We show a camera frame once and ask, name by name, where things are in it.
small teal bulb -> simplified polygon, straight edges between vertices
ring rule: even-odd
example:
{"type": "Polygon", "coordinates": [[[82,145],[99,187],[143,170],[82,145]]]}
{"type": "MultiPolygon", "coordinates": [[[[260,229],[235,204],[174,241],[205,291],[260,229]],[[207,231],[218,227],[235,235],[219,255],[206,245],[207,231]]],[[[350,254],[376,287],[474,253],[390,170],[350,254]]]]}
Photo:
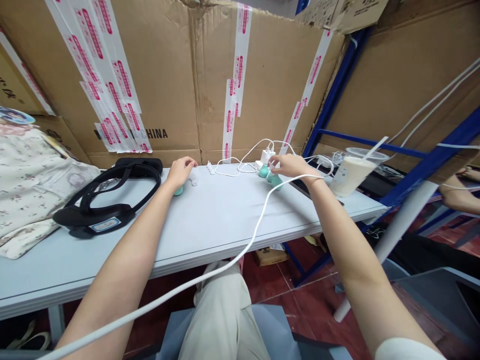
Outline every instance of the small teal bulb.
{"type": "MultiPolygon", "coordinates": [[[[278,174],[275,174],[275,175],[272,175],[270,176],[270,183],[273,187],[276,187],[277,185],[280,185],[281,183],[283,183],[282,179],[280,178],[280,176],[278,174]]],[[[284,186],[279,186],[277,187],[275,190],[282,190],[284,186]]]]}
{"type": "Polygon", "coordinates": [[[180,195],[180,194],[183,193],[183,192],[184,192],[184,186],[182,185],[182,186],[180,186],[180,187],[178,188],[177,191],[175,191],[175,192],[173,193],[173,195],[178,196],[178,195],[180,195]]]}
{"type": "Polygon", "coordinates": [[[267,166],[267,164],[263,164],[260,171],[258,172],[258,176],[261,178],[266,178],[268,174],[269,174],[269,167],[267,166]]]}

white cloth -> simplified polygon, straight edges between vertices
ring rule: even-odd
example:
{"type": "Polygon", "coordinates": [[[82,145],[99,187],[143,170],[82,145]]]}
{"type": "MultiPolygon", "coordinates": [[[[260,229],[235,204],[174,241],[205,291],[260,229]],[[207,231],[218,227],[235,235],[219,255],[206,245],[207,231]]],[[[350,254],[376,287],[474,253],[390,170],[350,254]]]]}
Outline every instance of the white cloth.
{"type": "Polygon", "coordinates": [[[441,354],[421,342],[393,337],[380,344],[375,360],[446,360],[441,354]]]}
{"type": "MultiPolygon", "coordinates": [[[[225,265],[207,266],[209,273],[225,265]]],[[[249,289],[237,264],[197,285],[195,312],[179,360],[270,359],[252,312],[249,289]]]]}
{"type": "Polygon", "coordinates": [[[17,259],[57,229],[52,215],[99,174],[40,130],[0,123],[0,256],[17,259]]]}

vr headset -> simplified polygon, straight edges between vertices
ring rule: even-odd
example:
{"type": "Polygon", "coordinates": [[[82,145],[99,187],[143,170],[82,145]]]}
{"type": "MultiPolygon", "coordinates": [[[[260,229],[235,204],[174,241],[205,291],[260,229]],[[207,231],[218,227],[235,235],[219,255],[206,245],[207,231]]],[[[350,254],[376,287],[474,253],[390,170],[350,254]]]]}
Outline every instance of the vr headset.
{"type": "Polygon", "coordinates": [[[106,234],[123,228],[155,194],[161,183],[162,170],[163,165],[160,159],[121,158],[114,167],[101,173],[76,193],[63,209],[53,215],[53,221],[69,229],[69,234],[79,239],[91,239],[95,235],[106,234]],[[119,179],[120,181],[112,188],[96,191],[100,184],[111,179],[119,179]],[[117,190],[128,179],[153,179],[156,184],[134,207],[123,203],[104,207],[90,207],[90,203],[97,195],[117,190]],[[80,198],[80,205],[75,205],[80,198]]]}

person's left hand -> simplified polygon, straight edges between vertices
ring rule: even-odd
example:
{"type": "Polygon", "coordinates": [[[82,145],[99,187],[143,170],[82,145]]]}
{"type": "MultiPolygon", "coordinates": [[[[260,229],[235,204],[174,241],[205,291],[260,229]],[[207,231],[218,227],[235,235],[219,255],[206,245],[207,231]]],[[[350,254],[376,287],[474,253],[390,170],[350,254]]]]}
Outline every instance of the person's left hand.
{"type": "Polygon", "coordinates": [[[199,164],[190,156],[185,156],[175,160],[170,167],[166,182],[172,184],[175,190],[178,190],[189,178],[190,172],[199,164]]]}

circular sticker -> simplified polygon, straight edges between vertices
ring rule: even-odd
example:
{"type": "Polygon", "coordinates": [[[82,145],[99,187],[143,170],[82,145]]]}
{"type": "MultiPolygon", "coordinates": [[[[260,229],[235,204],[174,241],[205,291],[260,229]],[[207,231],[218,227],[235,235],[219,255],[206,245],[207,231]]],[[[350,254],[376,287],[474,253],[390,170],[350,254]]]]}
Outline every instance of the circular sticker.
{"type": "Polygon", "coordinates": [[[35,122],[35,119],[30,115],[3,106],[0,106],[0,119],[17,125],[28,125],[35,122]]]}

